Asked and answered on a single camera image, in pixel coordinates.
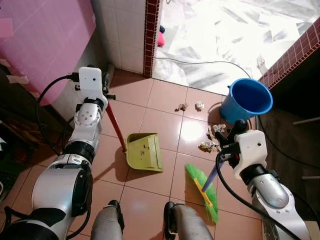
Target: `broom bristles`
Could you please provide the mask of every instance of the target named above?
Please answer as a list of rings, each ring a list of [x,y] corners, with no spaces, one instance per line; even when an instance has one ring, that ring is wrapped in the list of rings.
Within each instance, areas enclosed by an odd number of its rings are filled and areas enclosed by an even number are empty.
[[[185,165],[185,169],[187,170],[189,176],[192,179],[197,179],[199,184],[203,187],[207,181],[207,176],[203,171],[201,171],[199,168],[196,166],[187,163]],[[212,221],[215,223],[218,222],[218,205],[217,205],[217,193],[214,189],[214,186],[212,183],[210,183],[208,189],[205,191],[207,197],[209,198],[210,202],[212,203],[213,206],[209,206],[209,204],[204,201],[205,203],[205,208],[208,211]]]

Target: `bucket rim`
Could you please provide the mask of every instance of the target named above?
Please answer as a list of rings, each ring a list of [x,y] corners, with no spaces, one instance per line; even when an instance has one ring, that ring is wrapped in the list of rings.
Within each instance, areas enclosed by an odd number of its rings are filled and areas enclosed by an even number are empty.
[[[257,83],[258,85],[262,86],[262,87],[265,89],[265,91],[268,93],[268,95],[269,95],[269,97],[270,97],[270,100],[271,100],[271,101],[270,101],[270,105],[269,105],[269,107],[268,107],[266,110],[260,111],[260,112],[249,111],[249,110],[243,108],[243,107],[236,101],[236,99],[234,98],[234,95],[233,95],[233,93],[232,93],[232,89],[233,89],[234,85],[235,85],[237,82],[240,82],[240,81],[243,81],[243,80],[253,81],[253,82]],[[238,80],[234,81],[234,82],[231,84],[231,86],[230,86],[229,94],[230,94],[231,97],[233,97],[234,102],[235,102],[239,107],[245,109],[248,113],[250,113],[250,114],[252,114],[252,115],[262,115],[262,114],[266,114],[267,112],[269,112],[269,111],[271,110],[271,108],[272,108],[273,105],[274,105],[274,99],[273,99],[272,94],[271,94],[271,92],[269,91],[269,89],[268,89],[264,84],[262,84],[260,81],[257,81],[257,80],[255,80],[255,79],[248,78],[248,77],[239,78]]]

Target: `broom handle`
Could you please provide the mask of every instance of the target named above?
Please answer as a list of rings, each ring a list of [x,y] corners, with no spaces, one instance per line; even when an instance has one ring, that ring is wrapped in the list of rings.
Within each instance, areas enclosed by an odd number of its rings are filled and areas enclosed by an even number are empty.
[[[219,165],[220,165],[220,168],[222,167],[222,165],[224,164],[224,162],[220,162]],[[215,179],[217,175],[217,167],[216,165],[214,165],[212,171],[210,172],[205,184],[203,185],[203,188],[202,188],[202,192],[205,193],[207,191],[207,189],[209,188],[209,185],[212,183],[212,181]]]

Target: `white wall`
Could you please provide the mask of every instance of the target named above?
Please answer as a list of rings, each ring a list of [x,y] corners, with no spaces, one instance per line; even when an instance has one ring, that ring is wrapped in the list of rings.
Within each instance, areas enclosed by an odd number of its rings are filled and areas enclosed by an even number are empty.
[[[108,61],[143,73],[146,0],[91,0]]]

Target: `red tile border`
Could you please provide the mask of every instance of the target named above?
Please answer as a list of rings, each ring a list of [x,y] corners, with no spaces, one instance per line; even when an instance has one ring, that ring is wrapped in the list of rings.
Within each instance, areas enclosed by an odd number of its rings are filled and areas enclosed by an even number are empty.
[[[285,81],[285,77],[320,48],[320,17],[307,31],[295,41],[295,43],[270,67],[259,79],[269,89],[279,82]]]
[[[143,75],[151,78],[156,50],[160,0],[145,0]]]

